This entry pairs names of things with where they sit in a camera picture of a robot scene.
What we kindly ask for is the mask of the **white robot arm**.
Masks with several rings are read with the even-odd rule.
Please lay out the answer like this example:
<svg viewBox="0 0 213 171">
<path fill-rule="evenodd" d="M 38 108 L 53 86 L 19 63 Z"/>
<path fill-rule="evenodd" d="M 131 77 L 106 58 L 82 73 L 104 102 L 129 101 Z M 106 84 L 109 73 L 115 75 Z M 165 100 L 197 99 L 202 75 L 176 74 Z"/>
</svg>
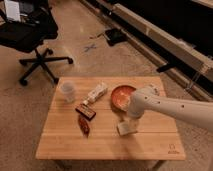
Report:
<svg viewBox="0 0 213 171">
<path fill-rule="evenodd" d="M 183 100 L 159 96 L 155 86 L 136 89 L 130 95 L 127 114 L 141 118 L 152 110 L 213 132 L 213 102 Z"/>
</svg>

